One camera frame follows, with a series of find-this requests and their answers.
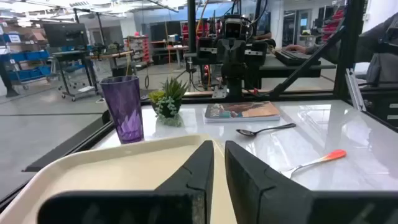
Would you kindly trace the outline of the monitor on rolling cart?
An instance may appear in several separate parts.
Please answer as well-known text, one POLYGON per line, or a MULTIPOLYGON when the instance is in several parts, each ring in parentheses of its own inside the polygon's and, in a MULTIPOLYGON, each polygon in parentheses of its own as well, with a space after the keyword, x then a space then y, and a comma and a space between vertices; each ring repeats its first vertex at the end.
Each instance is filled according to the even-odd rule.
POLYGON ((47 42, 51 47, 78 47, 88 45, 84 24, 48 23, 43 25, 47 42))

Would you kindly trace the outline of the colourful cover book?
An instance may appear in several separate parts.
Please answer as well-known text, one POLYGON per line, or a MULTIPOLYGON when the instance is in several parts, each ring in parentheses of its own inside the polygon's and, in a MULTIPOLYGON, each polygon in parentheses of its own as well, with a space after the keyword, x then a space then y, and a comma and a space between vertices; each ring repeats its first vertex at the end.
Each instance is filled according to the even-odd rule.
POLYGON ((279 110, 270 102, 215 103, 205 111, 209 123, 280 120, 279 110))

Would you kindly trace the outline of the red bin rack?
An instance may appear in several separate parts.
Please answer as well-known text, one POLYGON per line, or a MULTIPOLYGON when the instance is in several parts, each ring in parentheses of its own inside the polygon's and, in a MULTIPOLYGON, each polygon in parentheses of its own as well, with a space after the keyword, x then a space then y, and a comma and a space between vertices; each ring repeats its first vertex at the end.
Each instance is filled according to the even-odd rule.
POLYGON ((336 9, 331 15, 326 16, 323 20, 321 43, 325 43, 338 29, 340 22, 345 16, 345 10, 341 7, 336 9))

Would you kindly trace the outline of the person's hand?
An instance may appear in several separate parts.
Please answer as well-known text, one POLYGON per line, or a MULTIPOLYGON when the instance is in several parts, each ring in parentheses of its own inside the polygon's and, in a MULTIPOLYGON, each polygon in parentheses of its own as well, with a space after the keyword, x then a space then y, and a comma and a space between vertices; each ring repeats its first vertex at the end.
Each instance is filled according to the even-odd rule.
POLYGON ((290 44, 288 46, 285 47, 286 51, 296 51, 296 52, 300 52, 302 54, 308 54, 308 50, 306 47, 301 46, 301 45, 294 45, 294 44, 290 44))

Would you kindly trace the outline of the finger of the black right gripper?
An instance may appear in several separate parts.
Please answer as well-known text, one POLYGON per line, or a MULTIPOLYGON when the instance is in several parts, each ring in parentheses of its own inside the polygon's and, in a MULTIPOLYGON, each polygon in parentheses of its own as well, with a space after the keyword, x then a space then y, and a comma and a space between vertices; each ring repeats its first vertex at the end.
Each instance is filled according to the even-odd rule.
POLYGON ((217 41, 217 60, 221 63, 228 63, 231 59, 230 39, 220 39, 217 41))
POLYGON ((232 47, 231 47, 231 61, 233 63, 243 63, 245 50, 246 50, 246 42, 244 40, 232 39, 232 47))

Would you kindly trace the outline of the silver aluminium bar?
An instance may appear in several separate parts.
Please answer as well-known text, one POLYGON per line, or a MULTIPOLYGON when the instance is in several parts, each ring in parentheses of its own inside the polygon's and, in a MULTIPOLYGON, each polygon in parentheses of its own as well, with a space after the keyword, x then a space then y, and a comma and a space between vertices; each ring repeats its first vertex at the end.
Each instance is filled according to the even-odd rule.
POLYGON ((358 111, 366 111, 366 105, 364 104, 363 97, 352 68, 346 69, 345 78, 353 107, 358 111))

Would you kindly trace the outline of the metal spoon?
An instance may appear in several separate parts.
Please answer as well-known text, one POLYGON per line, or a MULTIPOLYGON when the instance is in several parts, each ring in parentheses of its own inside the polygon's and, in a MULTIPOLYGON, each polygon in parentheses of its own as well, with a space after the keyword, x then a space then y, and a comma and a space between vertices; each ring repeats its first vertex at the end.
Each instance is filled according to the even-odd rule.
POLYGON ((278 129, 288 129, 288 128, 294 128, 296 127, 296 124, 294 123, 289 123, 289 124, 284 124, 281 126, 274 126, 274 127, 270 127, 270 128, 264 128, 264 129, 260 129, 258 131, 250 131, 250 130, 245 130, 245 129, 237 129, 236 132, 239 134, 242 134, 243 136, 249 136, 249 137, 255 137, 257 136, 259 133, 264 132, 264 131, 272 131, 272 130, 278 130, 278 129))

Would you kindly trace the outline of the black rolling cart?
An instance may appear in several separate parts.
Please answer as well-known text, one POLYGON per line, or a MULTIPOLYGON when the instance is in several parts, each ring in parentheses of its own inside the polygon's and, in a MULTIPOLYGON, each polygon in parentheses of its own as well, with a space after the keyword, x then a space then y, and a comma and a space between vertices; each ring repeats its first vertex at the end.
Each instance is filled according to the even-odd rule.
POLYGON ((76 101, 81 97, 81 95, 91 92, 99 95, 93 66, 91 64, 89 56, 86 56, 85 51, 73 50, 69 52, 55 52, 53 53, 53 61, 57 62, 59 66, 60 77, 62 81, 62 87, 60 88, 60 90, 62 91, 61 97, 63 99, 65 99, 66 97, 70 97, 72 101, 76 101), (88 84, 83 85, 83 87, 80 89, 76 85, 74 85, 74 83, 70 83, 69 81, 67 81, 67 76, 65 74, 65 72, 67 71, 67 64, 69 62, 76 61, 80 61, 83 65, 88 80, 88 84))

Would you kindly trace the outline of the beige plastic tray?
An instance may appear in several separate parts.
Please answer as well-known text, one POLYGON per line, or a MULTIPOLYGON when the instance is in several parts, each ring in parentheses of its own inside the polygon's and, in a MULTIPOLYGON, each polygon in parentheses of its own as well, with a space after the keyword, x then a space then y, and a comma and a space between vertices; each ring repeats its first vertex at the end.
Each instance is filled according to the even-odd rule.
POLYGON ((199 146, 205 134, 78 152, 40 170, 0 213, 0 224, 36 224, 49 197, 72 190, 154 190, 199 146))

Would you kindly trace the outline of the shelf with blue bins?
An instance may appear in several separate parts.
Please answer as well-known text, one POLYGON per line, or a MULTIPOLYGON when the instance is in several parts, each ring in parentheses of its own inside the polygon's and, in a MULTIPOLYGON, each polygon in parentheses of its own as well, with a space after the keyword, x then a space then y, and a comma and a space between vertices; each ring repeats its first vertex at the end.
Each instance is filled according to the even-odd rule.
POLYGON ((50 55, 40 32, 3 32, 0 28, 0 81, 5 96, 19 96, 16 87, 29 89, 30 83, 50 81, 50 55))

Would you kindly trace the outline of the black keyboard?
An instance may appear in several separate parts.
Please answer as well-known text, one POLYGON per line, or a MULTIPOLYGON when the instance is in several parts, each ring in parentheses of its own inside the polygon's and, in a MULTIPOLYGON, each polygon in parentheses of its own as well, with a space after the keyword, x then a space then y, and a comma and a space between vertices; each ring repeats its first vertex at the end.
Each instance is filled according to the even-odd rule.
POLYGON ((299 66, 310 58, 310 55, 296 51, 276 50, 275 57, 287 66, 299 66))

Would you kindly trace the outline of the metal mounting bracket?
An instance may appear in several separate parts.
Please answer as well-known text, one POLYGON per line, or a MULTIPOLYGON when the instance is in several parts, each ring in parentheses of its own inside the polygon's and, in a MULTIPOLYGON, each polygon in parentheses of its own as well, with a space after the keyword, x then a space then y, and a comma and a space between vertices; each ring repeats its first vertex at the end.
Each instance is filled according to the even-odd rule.
POLYGON ((217 85, 213 89, 212 98, 214 99, 224 99, 228 96, 229 90, 226 86, 217 85))

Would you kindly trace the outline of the purple faceted plastic cup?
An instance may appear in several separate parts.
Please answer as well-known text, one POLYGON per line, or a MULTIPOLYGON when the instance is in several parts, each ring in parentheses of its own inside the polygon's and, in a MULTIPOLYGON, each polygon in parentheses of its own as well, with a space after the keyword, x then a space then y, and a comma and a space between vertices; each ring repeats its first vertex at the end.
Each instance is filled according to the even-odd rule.
POLYGON ((120 142, 128 144, 143 140, 139 77, 108 77, 99 84, 120 142))

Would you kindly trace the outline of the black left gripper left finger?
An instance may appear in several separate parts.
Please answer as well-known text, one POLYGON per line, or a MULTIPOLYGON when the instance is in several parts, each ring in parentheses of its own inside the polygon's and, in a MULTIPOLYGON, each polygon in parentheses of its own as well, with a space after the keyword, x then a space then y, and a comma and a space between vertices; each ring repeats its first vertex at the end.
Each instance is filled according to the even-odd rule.
POLYGON ((40 206, 37 224, 210 224, 213 176, 207 140, 154 190, 62 192, 40 206))

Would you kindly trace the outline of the potted succulent plant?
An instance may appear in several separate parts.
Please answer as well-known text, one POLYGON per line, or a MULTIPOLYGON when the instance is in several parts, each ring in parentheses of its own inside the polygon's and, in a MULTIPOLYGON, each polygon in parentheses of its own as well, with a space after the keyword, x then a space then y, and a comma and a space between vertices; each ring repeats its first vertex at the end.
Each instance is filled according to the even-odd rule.
POLYGON ((182 125, 178 118, 178 113, 187 88, 187 83, 171 78, 166 79, 161 89, 154 90, 148 94, 156 117, 162 124, 175 127, 182 125))

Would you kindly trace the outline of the wooden utensil handle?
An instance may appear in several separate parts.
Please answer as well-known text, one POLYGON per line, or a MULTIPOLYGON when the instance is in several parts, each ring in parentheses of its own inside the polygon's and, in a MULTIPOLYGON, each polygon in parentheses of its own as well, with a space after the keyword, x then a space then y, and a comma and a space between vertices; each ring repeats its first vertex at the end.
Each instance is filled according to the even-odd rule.
POLYGON ((315 159, 313 161, 310 161, 310 162, 307 162, 304 164, 297 165, 289 170, 280 171, 280 173, 282 175, 284 175, 286 178, 290 179, 292 177, 292 174, 301 168, 312 166, 312 165, 323 163, 323 162, 337 160, 337 159, 343 158, 345 156, 346 156, 346 151, 344 151, 342 149, 337 149, 321 158, 315 159))

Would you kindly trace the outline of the black aluminium rig frame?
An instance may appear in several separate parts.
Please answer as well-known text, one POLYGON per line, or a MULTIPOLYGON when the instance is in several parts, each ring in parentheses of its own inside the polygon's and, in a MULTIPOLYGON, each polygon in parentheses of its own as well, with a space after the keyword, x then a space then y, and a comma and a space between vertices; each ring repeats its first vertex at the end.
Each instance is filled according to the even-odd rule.
MULTIPOLYGON (((343 44, 343 49, 339 51, 339 59, 336 70, 336 80, 333 90, 300 90, 287 91, 288 87, 293 84, 298 78, 303 78, 306 73, 310 71, 309 62, 305 62, 299 66, 290 76, 283 75, 287 80, 278 84, 274 89, 266 92, 252 95, 245 93, 241 98, 211 98, 209 93, 187 93, 182 100, 183 105, 195 105, 206 103, 237 103, 253 100, 270 100, 276 101, 313 101, 313 100, 342 100, 353 104, 354 101, 348 98, 348 88, 344 85, 347 81, 343 80, 343 69, 353 68, 354 54, 359 52, 359 48, 354 45, 358 43, 359 39, 354 37, 355 26, 359 25, 359 11, 353 9, 356 6, 363 6, 365 0, 349 0, 348 16, 353 20, 348 25, 338 31, 331 40, 322 47, 321 51, 317 51, 315 56, 319 57, 322 53, 331 49, 334 41, 340 40, 343 44)), ((98 143, 100 140, 115 129, 113 121, 110 117, 109 111, 105 111, 100 118, 85 126, 75 135, 58 145, 55 149, 42 156, 32 164, 24 168, 23 172, 38 172, 51 162, 65 157, 76 152, 86 151, 89 147, 98 143)))

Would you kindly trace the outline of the person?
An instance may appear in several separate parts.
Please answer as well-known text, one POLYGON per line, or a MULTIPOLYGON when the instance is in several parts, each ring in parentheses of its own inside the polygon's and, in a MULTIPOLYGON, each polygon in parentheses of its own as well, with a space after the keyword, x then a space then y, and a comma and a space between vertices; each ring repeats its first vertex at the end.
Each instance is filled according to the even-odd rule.
POLYGON ((372 29, 359 34, 354 62, 369 63, 366 73, 368 83, 397 86, 398 54, 382 47, 386 42, 398 46, 398 12, 372 29))

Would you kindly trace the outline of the black desk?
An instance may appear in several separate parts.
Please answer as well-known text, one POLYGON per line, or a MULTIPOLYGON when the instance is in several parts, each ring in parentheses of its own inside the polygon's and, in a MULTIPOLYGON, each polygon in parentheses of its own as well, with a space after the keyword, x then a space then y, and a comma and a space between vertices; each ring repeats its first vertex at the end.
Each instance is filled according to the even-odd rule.
MULTIPOLYGON (((318 78, 321 70, 334 69, 336 65, 321 58, 321 64, 312 65, 308 72, 302 75, 302 78, 318 78)), ((268 55, 263 66, 259 68, 258 75, 261 78, 288 78, 299 66, 288 66, 279 61, 274 55, 268 55)))

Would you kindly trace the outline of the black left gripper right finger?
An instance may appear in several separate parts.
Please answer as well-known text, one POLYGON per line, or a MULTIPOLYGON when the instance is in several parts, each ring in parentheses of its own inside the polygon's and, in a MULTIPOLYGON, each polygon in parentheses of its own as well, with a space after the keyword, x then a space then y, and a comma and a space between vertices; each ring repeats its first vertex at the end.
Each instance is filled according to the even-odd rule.
POLYGON ((238 224, 398 224, 398 192, 313 191, 233 141, 224 158, 238 224))

